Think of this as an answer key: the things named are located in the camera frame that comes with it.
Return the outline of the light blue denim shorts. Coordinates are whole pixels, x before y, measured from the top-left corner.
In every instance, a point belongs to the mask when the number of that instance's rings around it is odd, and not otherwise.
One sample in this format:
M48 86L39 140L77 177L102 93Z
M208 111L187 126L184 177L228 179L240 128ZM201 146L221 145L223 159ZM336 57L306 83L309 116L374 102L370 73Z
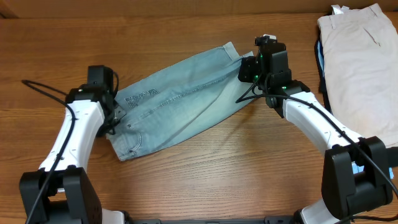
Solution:
M228 42L118 91L119 123L106 137L119 160L179 144L245 107L237 101L250 87L238 80L243 58Z

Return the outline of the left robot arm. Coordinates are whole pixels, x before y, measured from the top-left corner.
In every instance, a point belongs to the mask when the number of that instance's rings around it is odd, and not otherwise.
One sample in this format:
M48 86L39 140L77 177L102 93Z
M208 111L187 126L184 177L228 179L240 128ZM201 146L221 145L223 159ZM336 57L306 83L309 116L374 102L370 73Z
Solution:
M19 190L27 223L121 223L128 213L101 206L86 168L97 137L113 134L118 121L115 97L119 77L104 65L88 67L87 82L60 103L65 118L57 139L39 169L23 173Z

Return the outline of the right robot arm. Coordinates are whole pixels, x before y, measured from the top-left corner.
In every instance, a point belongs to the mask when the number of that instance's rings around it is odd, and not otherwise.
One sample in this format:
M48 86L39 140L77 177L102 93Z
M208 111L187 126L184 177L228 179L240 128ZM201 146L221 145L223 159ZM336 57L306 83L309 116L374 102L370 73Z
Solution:
M397 197L390 169L397 166L397 148L377 137L364 138L340 123L304 83L292 78L285 44L265 35L254 41L256 56L242 60L238 79L250 83L252 98L298 127L323 154L321 199L293 215L268 217L265 223L393 222L367 212Z

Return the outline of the light blue t-shirt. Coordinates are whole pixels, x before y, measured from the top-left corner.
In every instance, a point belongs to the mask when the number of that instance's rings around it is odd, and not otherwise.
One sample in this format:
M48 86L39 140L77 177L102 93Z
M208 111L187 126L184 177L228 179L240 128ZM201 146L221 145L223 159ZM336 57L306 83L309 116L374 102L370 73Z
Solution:
M327 89L326 89L325 64L324 64L324 56L323 56L323 47L322 47L322 43L321 43L320 40L317 40L315 42L315 58L316 58L316 61L317 61L317 67L318 67L318 72L319 72L319 76L320 76L320 84L319 84L318 91L323 96L324 107L326 108L326 110L329 113L333 114L332 110L331 110L331 106L330 106L330 101L329 101L329 98L328 98ZM357 173L362 172L364 170L364 166L358 166L355 162L352 162L352 168L353 168L354 174L357 174ZM390 175L391 179L394 178L394 173L393 173L391 167L389 168L389 175Z

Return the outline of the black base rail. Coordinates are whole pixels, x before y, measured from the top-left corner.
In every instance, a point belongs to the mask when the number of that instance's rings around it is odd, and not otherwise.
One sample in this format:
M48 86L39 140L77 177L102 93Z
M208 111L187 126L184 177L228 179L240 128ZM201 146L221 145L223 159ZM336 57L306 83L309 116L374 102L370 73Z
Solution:
M128 218L127 224L294 224L293 216L269 216L265 218L245 219L213 219L213 220L133 220Z

